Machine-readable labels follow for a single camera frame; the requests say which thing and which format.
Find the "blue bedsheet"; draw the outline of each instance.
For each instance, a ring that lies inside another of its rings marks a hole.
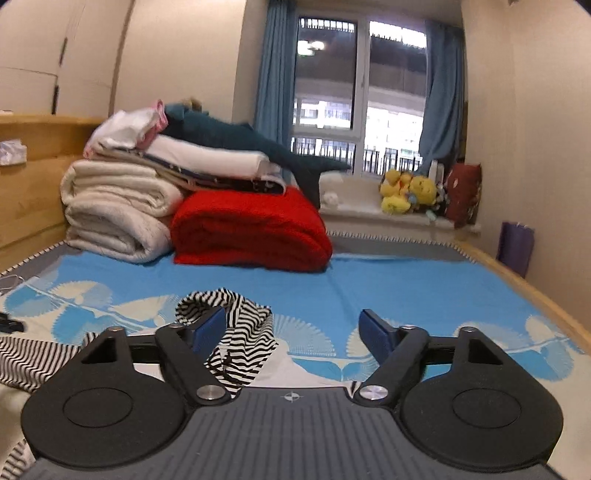
[[[85,332],[114,324],[134,332],[173,322],[186,294],[220,287],[269,305],[293,360],[333,380],[364,380],[377,366],[357,333],[364,308],[432,335],[477,326],[546,380],[567,377],[578,351],[496,275],[469,262],[335,255],[326,272],[297,274],[174,265],[172,257],[131,265],[84,253],[0,298],[0,309],[45,325],[58,342],[80,343]]]

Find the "yellow plush toy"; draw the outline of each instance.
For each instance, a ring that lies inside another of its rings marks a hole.
[[[379,192],[382,211],[385,213],[406,213],[419,205],[434,205],[437,187],[427,177],[413,177],[409,172],[388,170]]]

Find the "bed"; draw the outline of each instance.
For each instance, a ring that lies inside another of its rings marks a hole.
[[[0,310],[27,323],[24,336],[79,344],[86,332],[113,324],[130,333],[154,329],[174,321],[174,308],[186,294],[226,287],[274,313],[280,347],[263,376],[285,369],[290,381],[346,385],[377,367],[356,329],[362,308],[392,325],[420,325],[432,335],[477,326],[559,401],[564,430],[550,465],[569,480],[589,480],[591,335],[475,247],[339,231],[330,233],[335,254],[322,274],[174,265],[170,256],[148,265],[117,262],[60,242],[57,183],[97,121],[0,122],[0,140],[20,136],[31,153],[25,167],[0,170],[2,191],[10,188],[0,210],[3,228],[9,227],[0,233],[0,271],[6,269],[0,275]],[[49,131],[54,147],[44,151]],[[443,371],[433,367],[427,375]],[[27,395],[3,386],[0,398],[4,457],[20,439],[19,413]]]

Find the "red blanket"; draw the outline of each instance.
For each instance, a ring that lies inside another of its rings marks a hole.
[[[316,272],[326,268],[332,245],[324,223],[304,195],[203,190],[174,216],[175,263],[258,265]]]

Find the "metal screw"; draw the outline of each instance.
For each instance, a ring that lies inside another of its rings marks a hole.
[[[226,394],[226,389],[219,385],[204,385],[197,389],[197,396],[204,400],[219,400]]]
[[[382,400],[388,396],[388,389],[382,385],[365,385],[359,390],[365,400]]]

